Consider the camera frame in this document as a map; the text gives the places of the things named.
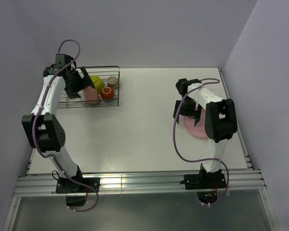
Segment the wire basket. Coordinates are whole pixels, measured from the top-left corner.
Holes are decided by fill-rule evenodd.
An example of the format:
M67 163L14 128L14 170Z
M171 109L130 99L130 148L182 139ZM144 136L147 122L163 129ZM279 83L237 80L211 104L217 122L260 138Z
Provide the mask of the wire basket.
M66 92L63 91L58 103L58 109L63 108L77 108L77 107L112 107L119 106L119 89L120 89L120 67L118 66L88 66L85 67L89 76L99 76L104 85L107 86L107 79L110 76L118 78L118 87L115 88L115 96L113 99L104 100L100 97L100 100L86 101L83 91L78 92L80 98L70 99ZM79 68L78 72L83 77L83 73Z

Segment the white table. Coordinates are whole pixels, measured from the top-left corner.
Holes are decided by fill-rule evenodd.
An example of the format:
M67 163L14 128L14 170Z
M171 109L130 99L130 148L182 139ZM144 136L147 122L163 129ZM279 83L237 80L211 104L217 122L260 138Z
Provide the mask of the white table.
M173 110L180 95L180 78L214 77L217 68L121 69L119 107L59 109L66 132L66 148L83 173L199 170L200 164L182 161L172 143ZM222 83L207 85L226 98ZM207 140L191 136L182 119L177 145L187 159L206 158ZM247 168L238 134L228 142L224 159L229 169ZM49 159L34 152L29 174L55 170Z

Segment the green apple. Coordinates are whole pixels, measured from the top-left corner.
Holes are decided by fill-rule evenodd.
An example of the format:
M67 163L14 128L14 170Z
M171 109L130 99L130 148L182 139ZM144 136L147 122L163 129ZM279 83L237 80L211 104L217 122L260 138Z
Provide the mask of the green apple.
M92 82L95 85L95 89L97 90L97 92L100 94L102 89L104 88L104 82L101 79L101 77L99 76L90 76Z

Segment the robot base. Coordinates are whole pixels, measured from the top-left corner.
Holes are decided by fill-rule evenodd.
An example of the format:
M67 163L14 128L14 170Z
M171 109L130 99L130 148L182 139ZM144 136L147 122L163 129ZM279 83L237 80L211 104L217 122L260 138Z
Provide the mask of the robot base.
M100 178L92 177L92 178L83 178L80 168L78 167L76 176L72 177L73 180L86 184L92 188L94 188L97 192L100 188ZM93 193L94 191L88 189L84 186L75 184L71 182L67 178L60 177L58 179L58 184L56 187L57 194L68 194L68 193ZM75 206L83 206L87 201L87 196L67 196L66 197L66 205L69 207Z
M180 182L185 185L186 190L193 189L225 189L225 175L220 169L217 172L206 172L201 164L199 174L184 175L184 180Z

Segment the white wall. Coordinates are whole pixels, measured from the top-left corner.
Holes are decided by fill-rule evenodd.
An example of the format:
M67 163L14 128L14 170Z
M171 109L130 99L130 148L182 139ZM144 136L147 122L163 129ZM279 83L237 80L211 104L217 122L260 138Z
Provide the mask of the white wall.
M0 230L17 176L28 165L30 148L21 118L38 99L45 64L11 3L0 0Z
M289 231L289 0L259 0L223 70L252 163Z
M49 63L74 38L80 64L121 67L223 67L256 1L11 0Z

